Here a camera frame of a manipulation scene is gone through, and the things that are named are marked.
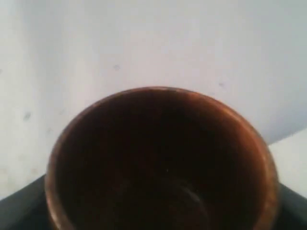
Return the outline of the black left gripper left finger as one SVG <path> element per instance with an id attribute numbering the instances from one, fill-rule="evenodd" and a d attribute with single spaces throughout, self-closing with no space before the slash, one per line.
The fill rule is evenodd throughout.
<path id="1" fill-rule="evenodd" d="M 0 201 L 2 230 L 52 229 L 45 199 L 44 176 Z"/>

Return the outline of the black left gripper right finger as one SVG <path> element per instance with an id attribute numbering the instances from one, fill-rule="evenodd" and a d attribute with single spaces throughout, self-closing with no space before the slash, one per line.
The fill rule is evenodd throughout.
<path id="1" fill-rule="evenodd" d="M 307 199 L 281 184 L 281 209 L 276 230 L 307 230 Z"/>

